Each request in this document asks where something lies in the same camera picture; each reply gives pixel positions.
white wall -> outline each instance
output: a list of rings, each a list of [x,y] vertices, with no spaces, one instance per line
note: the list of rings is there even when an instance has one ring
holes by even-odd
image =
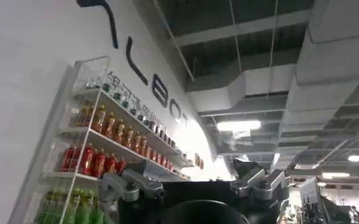
[[[321,195],[337,205],[356,206],[359,211],[359,191],[347,189],[326,189],[321,188]],[[301,207],[301,197],[299,188],[292,187],[290,191],[289,203]]]
[[[212,167],[213,146],[132,1],[112,0],[110,5],[118,50],[112,47],[108,18],[100,7],[82,9],[75,0],[0,0],[0,223],[7,223],[13,209],[66,66],[76,60],[109,55],[109,69],[164,121],[177,145],[198,151],[205,167]],[[171,119],[151,94],[151,85],[144,86],[129,67],[128,36],[133,38],[134,62],[150,82],[154,73],[162,78],[188,116],[187,127]]]

robotic arm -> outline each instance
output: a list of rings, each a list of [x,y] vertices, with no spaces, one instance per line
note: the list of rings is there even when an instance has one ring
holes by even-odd
[[[259,166],[236,181],[163,183],[126,168],[106,173],[98,196],[106,214],[117,202],[116,224],[262,224],[277,223],[289,184],[284,171]]]

metal bracket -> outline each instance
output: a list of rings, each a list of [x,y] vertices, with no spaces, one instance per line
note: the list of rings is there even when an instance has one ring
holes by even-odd
[[[256,167],[239,180],[230,183],[230,189],[239,197],[247,197],[249,188],[255,186],[265,176],[265,170]]]

ceiling pipe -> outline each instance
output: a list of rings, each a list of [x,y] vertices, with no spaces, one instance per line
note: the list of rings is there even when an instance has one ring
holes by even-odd
[[[180,48],[179,48],[179,46],[178,46],[178,44],[177,44],[177,41],[175,40],[174,34],[172,34],[171,28],[169,27],[169,25],[168,25],[168,23],[167,23],[167,20],[166,20],[166,17],[165,17],[165,15],[164,15],[162,9],[160,8],[159,3],[157,2],[157,0],[154,0],[154,4],[155,4],[155,6],[156,6],[156,9],[157,9],[157,11],[158,11],[158,13],[159,13],[160,18],[161,18],[162,21],[163,21],[163,24],[165,25],[165,27],[166,27],[166,29],[167,29],[167,31],[168,31],[169,36],[170,36],[171,39],[172,39],[172,42],[173,42],[174,45],[175,45],[175,48],[176,48],[177,51],[178,51],[178,54],[179,54],[179,56],[180,56],[180,59],[182,60],[183,65],[185,66],[185,69],[186,69],[187,73],[188,73],[189,76],[190,76],[191,81],[194,82],[196,79],[194,78],[193,73],[190,71],[190,68],[189,68],[189,66],[187,65],[186,59],[185,59],[185,57],[183,56],[183,53],[182,53],[182,51],[180,50]]]

wire shelf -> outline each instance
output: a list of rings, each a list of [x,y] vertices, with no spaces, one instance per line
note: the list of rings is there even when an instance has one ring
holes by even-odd
[[[149,146],[169,158],[175,164],[174,167],[193,166],[102,90],[108,63],[107,57],[99,57],[94,60],[78,61],[75,64],[73,68],[75,79],[70,83],[68,94],[63,96],[64,108],[61,108],[61,117],[57,119],[59,124],[54,126],[57,127],[57,132],[50,136],[49,149],[47,147],[42,149],[47,151],[46,160],[42,164],[37,186],[32,192],[24,223],[69,223],[69,219],[77,215],[78,206],[86,203],[87,197],[94,201],[91,209],[97,214],[102,212],[98,208],[96,197],[100,183],[99,175],[96,177],[93,173],[85,175],[83,173],[87,172],[82,170],[85,166],[82,157],[87,145],[90,144],[94,149],[104,149],[105,153],[114,153],[116,158],[123,158],[127,163],[146,161],[144,175],[147,177],[159,181],[189,181],[92,129],[96,111],[104,104],[106,110],[114,112],[116,118],[120,117],[135,131],[146,136]]]

